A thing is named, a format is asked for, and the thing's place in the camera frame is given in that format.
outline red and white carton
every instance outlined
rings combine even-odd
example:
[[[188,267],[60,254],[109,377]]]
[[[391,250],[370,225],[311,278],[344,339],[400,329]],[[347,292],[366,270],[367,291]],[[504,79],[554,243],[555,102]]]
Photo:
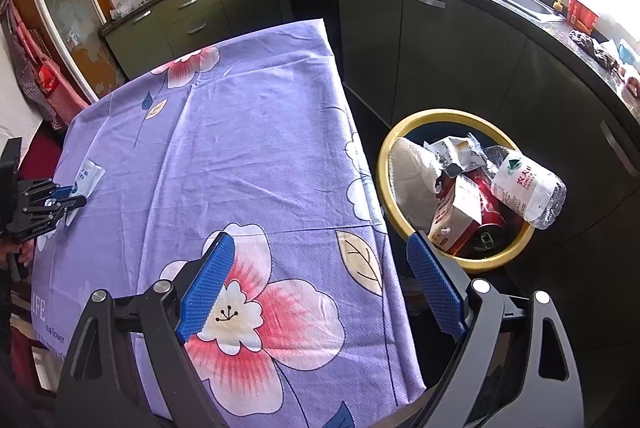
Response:
[[[439,202],[429,240],[440,250],[455,255],[482,224],[478,185],[460,174]]]

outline trash can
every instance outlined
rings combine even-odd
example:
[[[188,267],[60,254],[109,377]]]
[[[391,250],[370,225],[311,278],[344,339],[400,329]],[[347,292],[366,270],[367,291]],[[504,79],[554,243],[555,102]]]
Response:
[[[518,150],[518,147],[500,129],[473,114],[452,109],[431,109],[422,111],[406,117],[400,121],[387,134],[380,155],[376,170],[376,184],[378,194],[382,201],[386,217],[393,229],[406,242],[409,235],[414,233],[413,227],[404,218],[400,208],[396,204],[389,182],[388,156],[391,146],[398,137],[406,137],[410,141],[422,146],[423,142],[433,143],[448,135],[465,137],[471,132],[483,147],[490,145],[502,145],[504,147]],[[454,257],[448,253],[443,253],[447,257],[455,259],[468,273],[478,273],[500,267],[512,261],[524,248],[533,235],[534,227],[524,222],[516,238],[505,249],[486,259],[462,259]]]

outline clear plastic bottle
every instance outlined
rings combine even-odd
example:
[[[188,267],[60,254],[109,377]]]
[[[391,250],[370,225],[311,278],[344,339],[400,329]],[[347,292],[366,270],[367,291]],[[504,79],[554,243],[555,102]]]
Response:
[[[548,228],[564,204],[562,180],[519,151],[494,145],[484,153],[492,194],[533,227]]]

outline silver handle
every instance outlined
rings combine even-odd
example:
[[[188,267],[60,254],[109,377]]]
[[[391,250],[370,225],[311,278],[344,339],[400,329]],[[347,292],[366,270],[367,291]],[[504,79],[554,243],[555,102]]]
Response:
[[[186,8],[190,4],[193,4],[194,2],[198,2],[198,0],[190,0],[188,2],[185,2],[184,4],[180,4],[180,6],[178,6],[178,9],[181,10],[183,8]]]
[[[437,1],[437,0],[414,0],[414,1],[421,2],[422,4],[428,4],[430,6],[435,6],[436,8],[444,9],[447,7],[446,2]]]
[[[143,18],[148,17],[149,15],[151,15],[151,10],[147,10],[139,17],[134,18],[132,24],[135,24],[137,21],[142,20]]]
[[[628,158],[625,151],[622,150],[622,147],[620,147],[619,142],[617,142],[615,137],[613,137],[613,134],[611,134],[611,130],[609,129],[609,126],[606,124],[606,122],[600,122],[600,129],[602,130],[602,134],[604,134],[609,147],[611,147],[616,153],[616,156],[620,160],[620,163],[622,163],[622,166],[625,167],[626,171],[629,172],[631,177],[639,177],[640,172],[638,172],[634,164],[631,163],[631,160]]]
[[[203,30],[206,25],[207,23],[205,22],[204,24],[199,25],[197,28],[193,28],[191,31],[187,31],[187,34],[197,33],[198,31]]]

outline soap dispenser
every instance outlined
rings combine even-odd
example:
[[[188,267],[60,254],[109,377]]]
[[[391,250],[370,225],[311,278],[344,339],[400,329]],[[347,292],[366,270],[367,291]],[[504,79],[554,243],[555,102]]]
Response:
[[[559,14],[562,13],[562,3],[563,2],[564,2],[564,0],[556,0],[556,2],[554,2],[554,9]]]

